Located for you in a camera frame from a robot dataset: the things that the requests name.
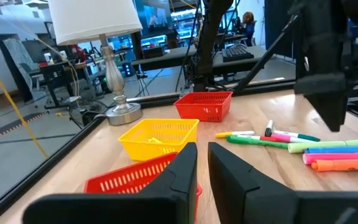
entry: marker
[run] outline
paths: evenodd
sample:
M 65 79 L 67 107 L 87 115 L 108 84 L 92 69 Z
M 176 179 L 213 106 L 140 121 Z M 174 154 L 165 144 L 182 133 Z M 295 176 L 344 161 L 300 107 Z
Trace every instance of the marker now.
M 250 139 L 255 139 L 255 140 L 263 140 L 263 141 L 276 141 L 276 142 L 280 142 L 278 141 L 276 138 L 272 138 L 272 137 L 265 137 L 265 136 L 246 136 L 246 135 L 238 135 L 237 137 L 240 138 L 250 138 Z
M 273 121 L 270 120 L 270 121 L 268 121 L 266 130 L 265 130 L 266 137 L 270 137 L 272 135 L 272 131 L 273 131 L 272 129 L 273 129 Z
M 358 152 L 358 146 L 309 147 L 305 153 L 352 153 Z
M 357 153 L 305 153 L 303 154 L 303 162 L 310 165 L 316 160 L 343 160 L 358 159 Z
M 288 148 L 288 144 L 284 142 L 263 141 L 263 140 L 256 140 L 251 138 L 242 138 L 238 136 L 227 136 L 226 141 L 236 144 L 254 144 L 254 145 L 261 145 L 261 146 L 281 147 L 284 149 Z
M 296 138 L 302 138 L 302 139 L 307 139 L 310 141 L 320 141 L 320 138 L 316 138 L 313 136 L 309 136 L 309 135 L 305 135 L 305 134 L 298 134 L 298 133 L 289 133 L 286 131 L 273 131 L 274 134 L 285 134 L 285 135 L 289 135 L 291 137 L 296 137 Z
M 311 164 L 315 171 L 358 171 L 358 159 L 321 161 L 317 160 Z
M 225 133 L 217 133 L 215 134 L 215 137 L 217 138 L 226 138 L 226 136 L 231 135 L 253 135 L 255 134 L 255 131 L 231 131 L 231 132 L 225 132 Z
M 314 142 L 306 139 L 287 136 L 285 134 L 272 134 L 272 137 L 281 142 L 288 142 L 288 143 Z
M 350 141 L 322 141 L 288 144 L 288 152 L 300 153 L 311 147 L 333 147 L 333 146 L 358 146 L 357 140 Z

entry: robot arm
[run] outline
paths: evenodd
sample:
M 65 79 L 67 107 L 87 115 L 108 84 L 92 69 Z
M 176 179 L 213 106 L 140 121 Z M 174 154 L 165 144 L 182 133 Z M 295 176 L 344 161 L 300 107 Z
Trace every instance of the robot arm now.
M 206 86 L 213 84 L 213 43 L 220 20 L 233 2 L 203 1 L 205 22 L 197 54 L 187 69 L 194 91 L 206 91 Z M 302 18 L 302 47 L 308 63 L 308 72 L 297 81 L 294 91 L 309 100 L 331 131 L 339 131 L 345 120 L 348 93 L 358 80 L 358 65 L 342 62 L 344 45 L 351 49 L 348 18 L 358 22 L 358 0 L 295 0 L 293 8 Z
M 304 0 L 295 4 L 304 27 L 309 71 L 294 86 L 313 105 L 331 131 L 345 121 L 348 94 L 358 81 L 358 64 L 344 63 L 348 17 L 358 22 L 358 0 Z

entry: plastic basket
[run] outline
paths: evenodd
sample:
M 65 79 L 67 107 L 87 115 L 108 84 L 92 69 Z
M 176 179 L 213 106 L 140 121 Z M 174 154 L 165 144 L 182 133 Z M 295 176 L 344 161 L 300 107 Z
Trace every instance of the plastic basket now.
M 136 194 L 153 181 L 175 158 L 177 152 L 169 153 L 148 161 L 139 162 L 118 170 L 89 179 L 85 183 L 87 194 Z M 198 198 L 203 189 L 197 184 L 195 219 Z
M 198 123 L 197 119 L 143 119 L 118 141 L 131 159 L 146 161 L 196 142 Z
M 231 91 L 188 93 L 174 103 L 182 119 L 221 122 L 230 110 Z

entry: computer monitor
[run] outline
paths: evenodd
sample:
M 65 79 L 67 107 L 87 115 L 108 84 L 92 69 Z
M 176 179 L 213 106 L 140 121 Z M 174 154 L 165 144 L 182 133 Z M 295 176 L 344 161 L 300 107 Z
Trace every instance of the computer monitor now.
M 142 38 L 172 32 L 169 0 L 135 0 L 135 6 L 143 27 Z

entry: green marker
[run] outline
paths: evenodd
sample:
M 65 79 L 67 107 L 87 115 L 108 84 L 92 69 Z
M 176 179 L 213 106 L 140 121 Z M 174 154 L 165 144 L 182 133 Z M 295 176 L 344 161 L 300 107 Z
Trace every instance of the green marker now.
M 272 147 L 280 147 L 280 148 L 288 149 L 288 143 L 284 143 L 284 142 L 263 141 L 263 140 L 256 140 L 251 138 L 242 138 L 237 136 L 226 136 L 226 141 L 236 144 L 254 144 L 260 146 L 272 146 Z

